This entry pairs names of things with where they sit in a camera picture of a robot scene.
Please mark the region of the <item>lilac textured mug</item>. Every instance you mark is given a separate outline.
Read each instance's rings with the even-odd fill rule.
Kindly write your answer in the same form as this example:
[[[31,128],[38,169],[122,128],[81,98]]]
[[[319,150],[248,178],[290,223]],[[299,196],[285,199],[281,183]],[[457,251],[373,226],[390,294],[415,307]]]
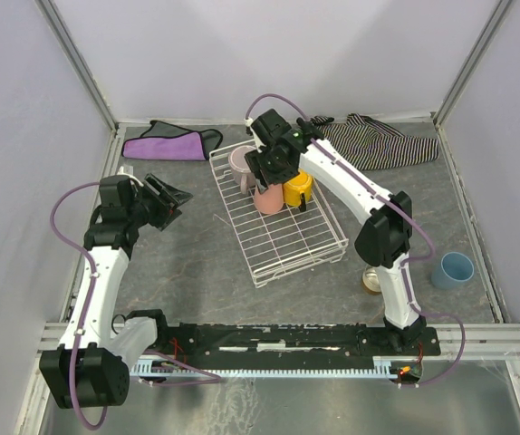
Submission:
[[[246,162],[246,154],[252,150],[255,150],[254,146],[241,145],[232,150],[228,157],[233,179],[242,195],[255,186],[255,175]]]

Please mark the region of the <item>yellow plastic cup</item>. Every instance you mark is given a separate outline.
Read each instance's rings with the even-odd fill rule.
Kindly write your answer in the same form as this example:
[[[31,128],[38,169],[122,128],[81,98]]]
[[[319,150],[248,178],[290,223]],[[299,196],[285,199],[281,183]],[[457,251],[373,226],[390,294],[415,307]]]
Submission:
[[[312,195],[312,187],[313,177],[300,170],[296,177],[283,184],[284,203],[304,212]]]

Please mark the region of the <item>pink plastic cup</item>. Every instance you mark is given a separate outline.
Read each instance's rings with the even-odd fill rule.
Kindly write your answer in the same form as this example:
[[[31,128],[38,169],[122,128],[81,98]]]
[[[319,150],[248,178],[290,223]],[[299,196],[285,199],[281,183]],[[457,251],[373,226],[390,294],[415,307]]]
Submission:
[[[273,184],[263,193],[259,188],[255,189],[254,194],[255,208],[262,214],[273,215],[279,212],[284,206],[284,193],[281,184]]]

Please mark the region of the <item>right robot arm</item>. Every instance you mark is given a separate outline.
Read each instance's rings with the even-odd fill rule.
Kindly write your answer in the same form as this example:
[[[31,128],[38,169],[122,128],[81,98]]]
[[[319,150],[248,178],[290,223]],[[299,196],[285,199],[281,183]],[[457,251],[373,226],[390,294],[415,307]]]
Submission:
[[[298,119],[291,125],[270,109],[256,119],[247,117],[246,131],[256,145],[246,162],[258,188],[284,184],[304,171],[356,217],[361,231],[355,249],[378,277],[388,334],[397,347],[413,344],[426,321],[415,306],[409,273],[410,197],[393,194],[362,175],[309,121]]]

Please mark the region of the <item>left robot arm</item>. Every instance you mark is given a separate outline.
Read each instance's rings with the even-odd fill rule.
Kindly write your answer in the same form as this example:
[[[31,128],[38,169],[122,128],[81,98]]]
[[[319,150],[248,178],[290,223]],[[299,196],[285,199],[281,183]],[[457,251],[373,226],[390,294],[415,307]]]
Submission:
[[[84,272],[60,342],[44,351],[39,362],[58,407],[77,411],[122,405],[132,366],[146,350],[168,344],[169,327],[159,309],[129,313],[119,333],[113,333],[111,320],[140,229],[164,230],[193,197],[153,174],[142,180],[109,176],[94,186],[100,203],[82,243],[58,236],[84,256]]]

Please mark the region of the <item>purple microfiber cloth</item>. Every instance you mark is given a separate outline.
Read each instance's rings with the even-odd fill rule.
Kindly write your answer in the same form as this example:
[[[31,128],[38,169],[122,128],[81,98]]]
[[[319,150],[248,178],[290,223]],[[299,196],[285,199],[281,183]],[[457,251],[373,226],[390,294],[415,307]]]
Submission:
[[[222,141],[223,134],[216,129],[192,130],[151,121],[139,137],[124,141],[121,155],[134,160],[204,161]]]

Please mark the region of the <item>striped cloth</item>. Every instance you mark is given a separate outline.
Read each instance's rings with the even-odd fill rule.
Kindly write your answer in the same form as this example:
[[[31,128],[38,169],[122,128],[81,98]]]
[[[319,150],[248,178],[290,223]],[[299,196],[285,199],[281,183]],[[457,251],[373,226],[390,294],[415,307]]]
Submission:
[[[345,121],[310,119],[344,159],[360,171],[396,169],[434,161],[437,139],[411,136],[369,116],[349,113]]]

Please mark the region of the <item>metal steel cup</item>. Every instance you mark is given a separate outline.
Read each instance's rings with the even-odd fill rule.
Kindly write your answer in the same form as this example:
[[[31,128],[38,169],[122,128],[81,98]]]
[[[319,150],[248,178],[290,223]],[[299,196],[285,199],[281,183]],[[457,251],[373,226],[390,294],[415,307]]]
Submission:
[[[361,286],[369,295],[381,295],[380,282],[374,267],[366,267],[361,274]]]

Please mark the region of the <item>blue plastic cup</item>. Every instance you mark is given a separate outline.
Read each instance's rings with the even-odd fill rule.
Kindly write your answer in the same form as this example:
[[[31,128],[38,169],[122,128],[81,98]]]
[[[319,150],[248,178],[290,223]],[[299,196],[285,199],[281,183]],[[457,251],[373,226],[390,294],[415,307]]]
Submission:
[[[439,289],[457,288],[470,281],[475,273],[472,260],[458,252],[446,253],[431,274],[431,284]]]

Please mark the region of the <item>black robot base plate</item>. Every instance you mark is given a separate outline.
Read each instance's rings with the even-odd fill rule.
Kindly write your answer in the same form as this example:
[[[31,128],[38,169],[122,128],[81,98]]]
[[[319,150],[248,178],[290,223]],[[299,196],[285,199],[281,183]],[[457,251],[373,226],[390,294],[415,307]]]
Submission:
[[[403,342],[384,326],[179,324],[149,348],[199,369],[371,368],[375,357],[441,355],[435,328]]]

